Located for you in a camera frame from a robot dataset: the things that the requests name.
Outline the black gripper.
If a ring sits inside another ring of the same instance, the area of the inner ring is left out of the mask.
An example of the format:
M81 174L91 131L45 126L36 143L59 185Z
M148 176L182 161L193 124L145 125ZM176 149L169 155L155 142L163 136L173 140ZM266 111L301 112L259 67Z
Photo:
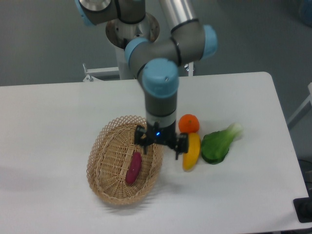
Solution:
M176 133L176 121L169 123L161 119L147 118L147 129L137 125L134 134L134 144L143 148L144 154L152 144L168 146L175 151L175 160L180 154L188 153L189 138L187 133Z

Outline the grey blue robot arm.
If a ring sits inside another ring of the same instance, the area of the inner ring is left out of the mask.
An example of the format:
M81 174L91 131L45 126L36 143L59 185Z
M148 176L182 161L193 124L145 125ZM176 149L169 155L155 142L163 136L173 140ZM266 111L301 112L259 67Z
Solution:
M215 30L202 25L189 0L160 2L171 35L153 41L150 16L143 0L77 0L76 7L88 25L115 23L117 43L144 95L146 127L135 130L134 143L169 147L177 154L189 148L188 135L176 133L178 68L212 56L218 47Z

